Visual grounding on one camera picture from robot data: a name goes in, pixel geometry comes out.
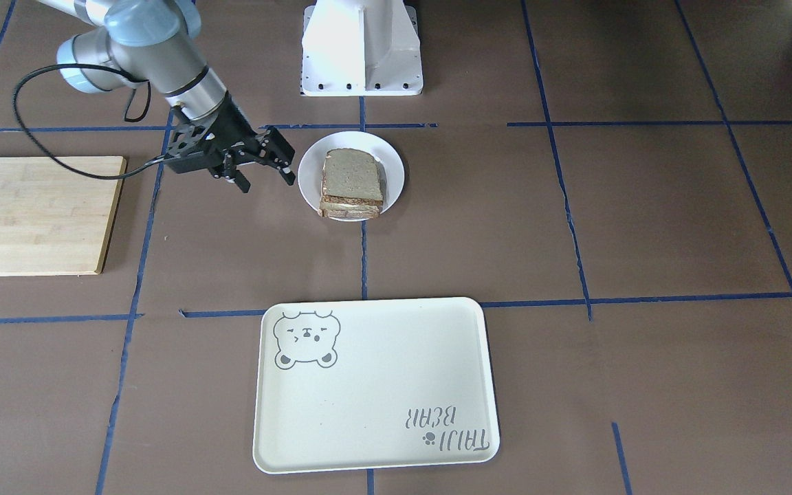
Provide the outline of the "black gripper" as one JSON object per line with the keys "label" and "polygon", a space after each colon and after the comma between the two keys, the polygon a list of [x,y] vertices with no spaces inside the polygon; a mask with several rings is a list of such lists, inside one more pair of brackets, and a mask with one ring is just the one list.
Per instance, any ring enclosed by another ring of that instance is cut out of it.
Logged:
{"label": "black gripper", "polygon": [[234,103],[232,94],[224,96],[218,107],[216,118],[207,126],[214,138],[218,151],[223,153],[221,177],[232,183],[246,194],[251,183],[239,170],[239,165],[255,161],[276,169],[287,185],[293,186],[296,174],[292,171],[295,150],[277,128],[267,128],[257,133],[239,106]]}

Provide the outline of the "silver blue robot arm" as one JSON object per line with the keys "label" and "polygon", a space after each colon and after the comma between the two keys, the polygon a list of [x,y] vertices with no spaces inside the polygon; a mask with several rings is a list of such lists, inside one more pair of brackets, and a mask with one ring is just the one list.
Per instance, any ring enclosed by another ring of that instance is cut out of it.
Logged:
{"label": "silver blue robot arm", "polygon": [[195,44],[200,13],[190,1],[50,1],[93,30],[58,48],[56,64],[70,87],[103,94],[148,85],[161,94],[178,124],[163,153],[150,166],[174,173],[208,171],[246,193],[250,182],[239,167],[257,163],[296,181],[294,149],[272,126],[256,132],[232,94]]}

